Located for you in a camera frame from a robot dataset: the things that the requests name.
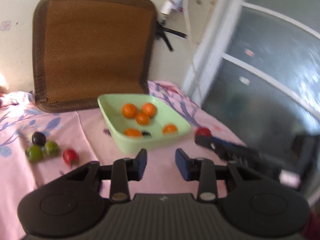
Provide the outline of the red fruit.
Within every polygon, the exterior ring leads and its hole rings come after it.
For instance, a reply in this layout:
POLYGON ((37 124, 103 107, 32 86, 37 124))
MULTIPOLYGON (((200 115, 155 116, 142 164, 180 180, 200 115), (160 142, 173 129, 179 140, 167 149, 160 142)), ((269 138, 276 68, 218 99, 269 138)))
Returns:
POLYGON ((211 137, 211 130, 206 127, 199 127, 195 132, 195 137, 203 136, 203 137, 211 137))
POLYGON ((63 152, 63 161, 68 165, 72 166, 79 163, 79 155, 73 149, 67 149, 63 152))

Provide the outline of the orange tangerine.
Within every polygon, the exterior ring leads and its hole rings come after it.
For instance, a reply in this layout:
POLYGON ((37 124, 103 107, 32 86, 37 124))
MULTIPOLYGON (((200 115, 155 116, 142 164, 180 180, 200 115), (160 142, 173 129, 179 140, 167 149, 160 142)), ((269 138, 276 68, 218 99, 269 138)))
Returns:
POLYGON ((153 118, 157 113, 157 108, 154 104, 148 102, 142 106, 142 113, 147 115, 149 118, 153 118))
POLYGON ((143 136, 142 132, 136 128, 127 128, 127 129, 125 129, 123 134, 128 137, 142 137, 143 136))
POLYGON ((177 132, 178 132, 178 128, 175 124, 167 124, 162 129, 163 134, 174 134, 177 132))
POLYGON ((127 119, 133 119, 138 113, 137 107, 132 103, 127 103, 122 107, 122 115, 127 119))
POLYGON ((147 114, 142 112, 139 112, 136 114, 135 120, 137 124, 141 126, 147 126, 150 123, 150 117, 147 114))

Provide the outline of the orange tangerine in basin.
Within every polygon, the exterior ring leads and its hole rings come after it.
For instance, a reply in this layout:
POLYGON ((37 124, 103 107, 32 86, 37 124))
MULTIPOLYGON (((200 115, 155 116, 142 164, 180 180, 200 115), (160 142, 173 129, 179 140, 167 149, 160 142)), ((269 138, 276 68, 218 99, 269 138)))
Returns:
POLYGON ((167 124, 162 129, 163 134, 174 134, 177 132, 178 132, 178 128, 175 124, 167 124))
POLYGON ((123 134, 128 137, 142 137, 143 136, 142 132, 136 128, 127 128, 127 129, 125 129, 123 134))
POLYGON ((149 118, 153 118, 157 113, 157 108, 154 104, 148 102, 142 106, 142 113, 147 115, 149 118))
POLYGON ((139 112, 136 114, 135 120, 137 124, 141 126, 147 126, 150 123, 150 117, 147 114, 142 112, 139 112))

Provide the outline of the dark plum in basin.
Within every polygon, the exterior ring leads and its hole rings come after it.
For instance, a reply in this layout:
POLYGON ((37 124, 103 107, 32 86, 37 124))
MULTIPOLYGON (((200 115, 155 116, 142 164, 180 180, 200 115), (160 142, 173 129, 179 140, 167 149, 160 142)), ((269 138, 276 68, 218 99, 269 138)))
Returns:
POLYGON ((150 132, 148 132, 148 131, 142 131, 142 136, 143 137, 152 137, 152 135, 151 135, 151 133, 150 132))

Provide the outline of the light green plastic basin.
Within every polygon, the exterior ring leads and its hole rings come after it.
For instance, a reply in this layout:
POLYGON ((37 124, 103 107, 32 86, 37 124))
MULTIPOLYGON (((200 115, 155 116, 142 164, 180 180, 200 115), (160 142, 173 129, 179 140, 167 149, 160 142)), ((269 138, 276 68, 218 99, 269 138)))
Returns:
POLYGON ((142 148, 153 150, 161 146, 167 146, 191 132, 191 125, 187 120, 166 103, 151 95, 103 94, 98 97, 98 105, 111 137, 120 151, 125 154, 136 153, 142 148), (132 103, 140 111, 142 106, 148 102, 156 106, 157 113, 147 126, 141 126, 137 124, 134 118, 127 119, 122 115, 121 110, 125 104, 132 103), (178 132, 163 134, 162 129, 167 124, 175 124, 178 132), (123 134, 127 128, 148 131, 152 137, 128 137, 123 134))

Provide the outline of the red fruit on sheet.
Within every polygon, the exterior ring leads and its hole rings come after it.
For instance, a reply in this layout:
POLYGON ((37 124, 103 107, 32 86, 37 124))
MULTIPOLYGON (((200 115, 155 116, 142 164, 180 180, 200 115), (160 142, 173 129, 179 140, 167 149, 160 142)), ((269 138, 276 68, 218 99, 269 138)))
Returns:
POLYGON ((67 149, 63 152, 63 161, 68 165, 72 166, 79 163, 79 155, 73 149, 67 149))

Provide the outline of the green fruit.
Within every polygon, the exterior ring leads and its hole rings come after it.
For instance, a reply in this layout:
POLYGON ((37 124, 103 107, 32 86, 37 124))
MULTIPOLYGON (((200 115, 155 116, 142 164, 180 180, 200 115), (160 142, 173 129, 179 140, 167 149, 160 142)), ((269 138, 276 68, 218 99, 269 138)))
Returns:
POLYGON ((31 163, 39 162, 43 159, 43 152, 40 146, 31 145, 25 150, 25 155, 31 163))
POLYGON ((44 153, 47 157, 56 156, 60 152, 58 144, 54 141, 47 141, 44 145, 44 153))

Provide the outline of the pink patterned bed sheet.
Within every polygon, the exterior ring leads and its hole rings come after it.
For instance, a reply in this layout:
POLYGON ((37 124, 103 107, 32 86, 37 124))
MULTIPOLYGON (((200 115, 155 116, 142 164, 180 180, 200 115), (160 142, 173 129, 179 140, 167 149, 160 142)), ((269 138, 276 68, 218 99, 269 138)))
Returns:
MULTIPOLYGON (((61 156, 34 164, 27 160, 25 149, 36 131, 57 142, 61 150, 75 150, 80 164, 97 160, 102 165, 110 165, 123 156, 99 109, 51 114, 39 110, 28 92, 2 94, 1 239, 24 237, 17 207, 26 194, 71 171, 61 156)), ((197 146, 193 135, 189 135, 172 145, 149 151, 143 179, 130 182, 130 192, 195 194, 197 183, 183 180, 176 167, 177 148, 184 149, 193 158, 204 157, 223 165, 215 153, 197 146)))

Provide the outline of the dark purple plum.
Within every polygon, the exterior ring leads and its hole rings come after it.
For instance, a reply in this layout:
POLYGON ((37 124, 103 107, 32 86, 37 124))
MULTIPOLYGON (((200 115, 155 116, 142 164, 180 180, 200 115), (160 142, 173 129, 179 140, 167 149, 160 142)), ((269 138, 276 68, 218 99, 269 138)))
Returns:
POLYGON ((41 132, 34 132, 31 137, 31 141, 34 145, 38 145, 40 147, 43 147, 46 144, 47 138, 41 132))

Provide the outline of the brown woven seat cushion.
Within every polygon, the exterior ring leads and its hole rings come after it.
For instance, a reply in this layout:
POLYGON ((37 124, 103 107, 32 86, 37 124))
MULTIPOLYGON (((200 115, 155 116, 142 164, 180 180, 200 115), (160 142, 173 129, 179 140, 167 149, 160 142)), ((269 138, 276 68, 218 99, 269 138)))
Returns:
POLYGON ((95 108, 103 94, 148 94, 157 10, 150 0, 40 0, 33 15, 36 106, 95 108))

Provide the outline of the white window frame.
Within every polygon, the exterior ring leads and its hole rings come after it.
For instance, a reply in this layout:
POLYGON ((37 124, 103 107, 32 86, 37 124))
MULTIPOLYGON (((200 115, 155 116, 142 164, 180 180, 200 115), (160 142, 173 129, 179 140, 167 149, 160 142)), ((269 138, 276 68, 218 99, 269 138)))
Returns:
POLYGON ((224 63, 281 93, 319 122, 319 0, 228 0, 200 64, 204 95, 224 63))

